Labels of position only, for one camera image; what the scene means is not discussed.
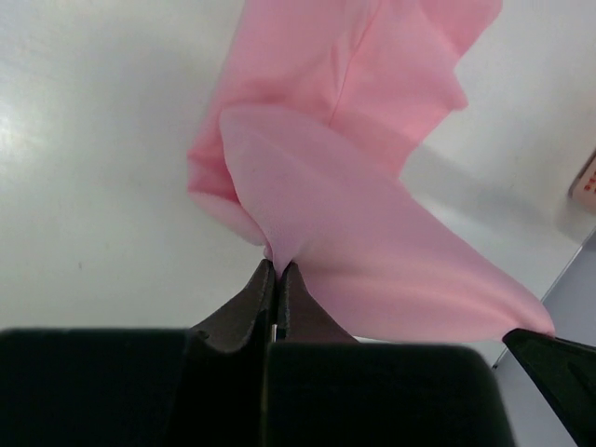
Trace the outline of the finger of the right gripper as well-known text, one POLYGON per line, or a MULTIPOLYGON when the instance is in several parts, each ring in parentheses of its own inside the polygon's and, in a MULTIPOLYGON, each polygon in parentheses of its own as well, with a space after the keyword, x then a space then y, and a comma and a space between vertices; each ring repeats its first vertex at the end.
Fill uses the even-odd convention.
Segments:
POLYGON ((595 444, 595 348, 516 329, 503 341, 576 445, 595 444))

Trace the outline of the pink t-shirt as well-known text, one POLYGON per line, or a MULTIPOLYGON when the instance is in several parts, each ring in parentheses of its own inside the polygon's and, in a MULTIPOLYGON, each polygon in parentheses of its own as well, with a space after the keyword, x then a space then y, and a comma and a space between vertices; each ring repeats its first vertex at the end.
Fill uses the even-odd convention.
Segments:
POLYGON ((249 1, 188 190, 349 333, 392 342, 546 335, 546 308, 419 205, 410 153, 467 98, 455 65, 497 1, 249 1))

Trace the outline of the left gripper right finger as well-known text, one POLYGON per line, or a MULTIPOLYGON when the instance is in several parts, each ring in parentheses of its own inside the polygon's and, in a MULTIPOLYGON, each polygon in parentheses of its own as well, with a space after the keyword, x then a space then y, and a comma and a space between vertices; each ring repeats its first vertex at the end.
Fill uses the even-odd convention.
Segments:
POLYGON ((493 373, 460 345, 361 343, 281 276, 267 353, 271 446, 511 446, 493 373))

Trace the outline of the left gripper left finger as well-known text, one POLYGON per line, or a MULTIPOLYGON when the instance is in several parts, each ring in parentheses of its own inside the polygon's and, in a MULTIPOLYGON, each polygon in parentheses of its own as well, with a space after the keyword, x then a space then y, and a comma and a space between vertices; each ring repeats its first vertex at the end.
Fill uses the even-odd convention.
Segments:
POLYGON ((5 446, 255 446, 276 274, 186 329, 1 333, 5 446))

